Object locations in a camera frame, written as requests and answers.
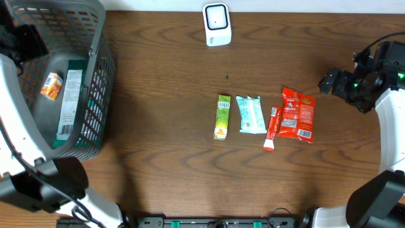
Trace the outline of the orange juice carton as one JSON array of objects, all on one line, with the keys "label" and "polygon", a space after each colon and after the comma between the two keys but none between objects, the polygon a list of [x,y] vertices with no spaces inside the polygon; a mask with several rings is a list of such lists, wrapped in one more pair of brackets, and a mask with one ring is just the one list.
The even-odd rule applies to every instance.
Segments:
[{"label": "orange juice carton", "polygon": [[63,85],[63,79],[57,73],[50,73],[40,90],[40,93],[47,99],[56,101]]}]

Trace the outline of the green white snack bag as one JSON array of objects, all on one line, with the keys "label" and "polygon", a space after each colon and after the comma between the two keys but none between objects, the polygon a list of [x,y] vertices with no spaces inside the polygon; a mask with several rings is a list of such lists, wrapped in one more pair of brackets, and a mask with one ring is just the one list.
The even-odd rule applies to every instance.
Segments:
[{"label": "green white snack bag", "polygon": [[63,91],[55,148],[62,146],[73,132],[80,90],[87,70],[88,60],[70,60]]}]

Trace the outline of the red snack bag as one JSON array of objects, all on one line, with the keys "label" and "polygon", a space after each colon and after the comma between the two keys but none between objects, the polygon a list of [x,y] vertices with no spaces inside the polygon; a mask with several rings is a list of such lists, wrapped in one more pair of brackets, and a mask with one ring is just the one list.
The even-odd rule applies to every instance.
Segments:
[{"label": "red snack bag", "polygon": [[313,143],[315,98],[284,87],[282,99],[283,107],[278,136]]}]

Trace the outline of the light green tissue pack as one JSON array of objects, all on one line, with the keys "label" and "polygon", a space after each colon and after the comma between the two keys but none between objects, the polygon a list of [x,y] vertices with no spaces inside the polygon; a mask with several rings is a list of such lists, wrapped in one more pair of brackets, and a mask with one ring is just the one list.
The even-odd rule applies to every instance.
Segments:
[{"label": "light green tissue pack", "polygon": [[240,111],[240,132],[248,134],[265,134],[267,128],[261,109],[261,97],[244,98],[237,96],[236,101]]}]

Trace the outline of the green juice carton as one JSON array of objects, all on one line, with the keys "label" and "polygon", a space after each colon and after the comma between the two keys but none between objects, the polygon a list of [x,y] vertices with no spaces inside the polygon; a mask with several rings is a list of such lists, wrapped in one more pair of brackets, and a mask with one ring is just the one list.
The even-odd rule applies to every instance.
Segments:
[{"label": "green juice carton", "polygon": [[213,134],[213,139],[215,140],[224,141],[227,137],[230,100],[230,96],[218,96],[215,130]]}]

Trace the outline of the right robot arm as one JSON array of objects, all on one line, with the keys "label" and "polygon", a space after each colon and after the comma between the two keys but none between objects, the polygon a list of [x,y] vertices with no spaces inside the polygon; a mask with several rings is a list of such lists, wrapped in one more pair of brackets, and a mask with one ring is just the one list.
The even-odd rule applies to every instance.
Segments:
[{"label": "right robot arm", "polygon": [[361,113],[375,110],[380,126],[378,175],[353,192],[346,205],[316,208],[301,227],[404,227],[404,43],[381,37],[354,53],[353,72],[333,68],[319,81]]}]

